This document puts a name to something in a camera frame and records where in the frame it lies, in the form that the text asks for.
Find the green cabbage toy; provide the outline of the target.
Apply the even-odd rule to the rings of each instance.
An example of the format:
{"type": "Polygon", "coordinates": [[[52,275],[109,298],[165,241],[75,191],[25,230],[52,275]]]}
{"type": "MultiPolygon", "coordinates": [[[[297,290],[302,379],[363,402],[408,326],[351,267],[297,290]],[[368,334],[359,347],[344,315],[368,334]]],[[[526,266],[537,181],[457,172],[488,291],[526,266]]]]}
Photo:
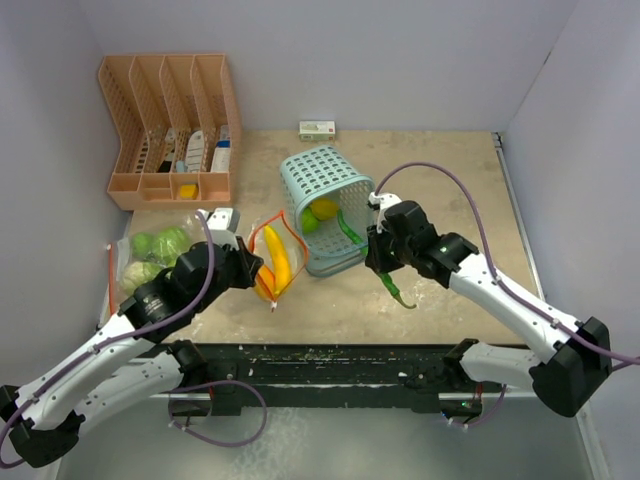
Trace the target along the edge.
{"type": "Polygon", "coordinates": [[[187,252],[190,246],[190,235],[183,228],[172,226],[155,236],[151,244],[151,254],[160,264],[172,267],[178,257],[187,252]]]}

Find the clear orange-zip bag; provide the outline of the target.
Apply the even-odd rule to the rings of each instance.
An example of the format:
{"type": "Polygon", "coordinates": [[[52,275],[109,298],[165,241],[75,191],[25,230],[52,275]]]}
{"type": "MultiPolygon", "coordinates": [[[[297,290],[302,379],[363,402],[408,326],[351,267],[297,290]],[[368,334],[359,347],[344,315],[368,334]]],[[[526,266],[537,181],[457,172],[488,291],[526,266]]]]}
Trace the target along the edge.
{"type": "Polygon", "coordinates": [[[193,212],[153,215],[147,223],[108,247],[108,308],[118,305],[163,269],[175,266],[178,257],[203,239],[201,224],[193,212]]]}
{"type": "Polygon", "coordinates": [[[283,210],[254,222],[248,239],[249,251],[263,260],[254,292],[274,312],[306,268],[309,252],[303,238],[293,228],[283,210]]]}

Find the light blue plastic basket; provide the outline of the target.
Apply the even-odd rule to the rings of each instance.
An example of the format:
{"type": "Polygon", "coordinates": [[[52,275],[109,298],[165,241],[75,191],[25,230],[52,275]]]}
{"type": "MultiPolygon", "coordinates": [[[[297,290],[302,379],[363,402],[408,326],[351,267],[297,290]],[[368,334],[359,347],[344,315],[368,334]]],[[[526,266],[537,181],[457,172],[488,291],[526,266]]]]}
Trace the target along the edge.
{"type": "Polygon", "coordinates": [[[280,177],[287,220],[309,251],[307,272],[329,277],[362,262],[373,179],[330,145],[286,158],[280,177]]]}

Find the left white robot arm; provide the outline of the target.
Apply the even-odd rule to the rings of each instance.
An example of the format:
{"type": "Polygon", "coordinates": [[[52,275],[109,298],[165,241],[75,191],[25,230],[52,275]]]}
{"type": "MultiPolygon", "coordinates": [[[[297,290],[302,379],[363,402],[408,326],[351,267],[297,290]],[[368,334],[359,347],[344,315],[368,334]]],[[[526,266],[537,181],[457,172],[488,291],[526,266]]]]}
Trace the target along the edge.
{"type": "Polygon", "coordinates": [[[47,466],[92,427],[157,393],[204,387],[208,362],[189,340],[162,345],[230,289],[250,289],[263,261],[243,243],[200,242],[134,290],[85,344],[40,378],[1,389],[1,440],[17,454],[4,470],[47,466]]]}

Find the yellow banana toy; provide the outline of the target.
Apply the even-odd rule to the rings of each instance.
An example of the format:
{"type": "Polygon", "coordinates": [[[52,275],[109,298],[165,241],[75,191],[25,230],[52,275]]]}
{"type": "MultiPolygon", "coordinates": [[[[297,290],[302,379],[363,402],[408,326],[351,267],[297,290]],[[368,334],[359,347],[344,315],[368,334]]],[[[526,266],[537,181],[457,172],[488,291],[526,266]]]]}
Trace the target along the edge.
{"type": "Polygon", "coordinates": [[[289,257],[282,238],[273,227],[264,227],[264,238],[274,267],[275,296],[279,297],[292,280],[289,257]]]}

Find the green chili pepper toy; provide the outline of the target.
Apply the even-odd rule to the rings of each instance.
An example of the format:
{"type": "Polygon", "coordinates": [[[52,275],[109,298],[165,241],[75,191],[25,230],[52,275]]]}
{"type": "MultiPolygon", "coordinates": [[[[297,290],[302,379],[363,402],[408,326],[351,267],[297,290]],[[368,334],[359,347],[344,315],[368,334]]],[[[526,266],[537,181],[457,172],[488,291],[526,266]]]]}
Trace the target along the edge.
{"type": "MultiPolygon", "coordinates": [[[[368,246],[365,244],[364,240],[346,223],[344,214],[341,209],[339,209],[336,213],[337,223],[341,232],[356,246],[359,247],[360,254],[366,258],[368,254],[368,246]]],[[[412,310],[417,307],[416,304],[408,304],[402,298],[402,294],[400,289],[396,286],[391,275],[388,273],[377,273],[377,277],[381,281],[382,285],[385,287],[387,292],[391,295],[391,297],[400,304],[403,308],[412,310]]]]}

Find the green chayote toy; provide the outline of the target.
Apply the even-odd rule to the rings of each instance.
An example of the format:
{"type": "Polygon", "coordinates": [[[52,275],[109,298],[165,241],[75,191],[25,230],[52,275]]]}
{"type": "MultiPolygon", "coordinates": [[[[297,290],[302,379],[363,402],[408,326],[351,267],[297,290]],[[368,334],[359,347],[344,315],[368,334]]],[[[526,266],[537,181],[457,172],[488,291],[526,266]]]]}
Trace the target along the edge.
{"type": "Polygon", "coordinates": [[[304,235],[315,232],[320,227],[320,221],[316,218],[310,207],[303,210],[301,214],[301,228],[304,235]]]}

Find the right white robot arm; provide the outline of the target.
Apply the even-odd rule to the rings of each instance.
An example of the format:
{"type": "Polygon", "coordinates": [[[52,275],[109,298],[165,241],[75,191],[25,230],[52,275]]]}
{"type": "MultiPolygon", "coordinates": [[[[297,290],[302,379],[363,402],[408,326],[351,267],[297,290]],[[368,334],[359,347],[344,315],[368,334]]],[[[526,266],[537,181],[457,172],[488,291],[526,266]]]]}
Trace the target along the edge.
{"type": "Polygon", "coordinates": [[[445,380],[456,391],[477,382],[533,391],[550,410],[573,417],[612,373],[605,356],[610,333],[595,317],[580,321],[548,304],[500,271],[469,240],[440,234],[414,201],[372,193],[375,221],[367,229],[365,264],[376,273],[413,268],[461,295],[524,342],[499,347],[467,339],[446,357],[445,380]]]}

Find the orange mango toy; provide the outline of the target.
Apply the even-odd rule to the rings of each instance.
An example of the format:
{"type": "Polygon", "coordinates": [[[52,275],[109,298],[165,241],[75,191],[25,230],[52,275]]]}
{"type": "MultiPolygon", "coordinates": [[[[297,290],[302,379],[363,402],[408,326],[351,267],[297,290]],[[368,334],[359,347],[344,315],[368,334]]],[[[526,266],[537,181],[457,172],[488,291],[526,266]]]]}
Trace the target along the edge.
{"type": "Polygon", "coordinates": [[[255,278],[254,291],[266,302],[275,301],[275,275],[267,265],[259,269],[255,278]]]}

